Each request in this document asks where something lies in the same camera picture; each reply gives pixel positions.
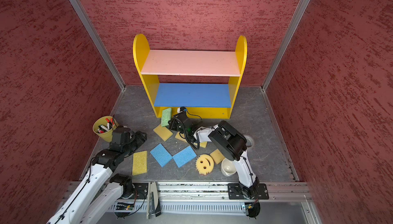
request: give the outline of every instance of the red wall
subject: red wall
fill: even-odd
[[[271,84],[324,224],[393,221],[393,0],[311,0]]]
[[[68,0],[0,0],[0,222],[46,223],[119,86]]]
[[[81,0],[126,84],[141,84],[134,36],[151,49],[234,51],[248,43],[243,85],[261,85],[299,0]],[[161,76],[161,82],[228,82],[225,77]]]

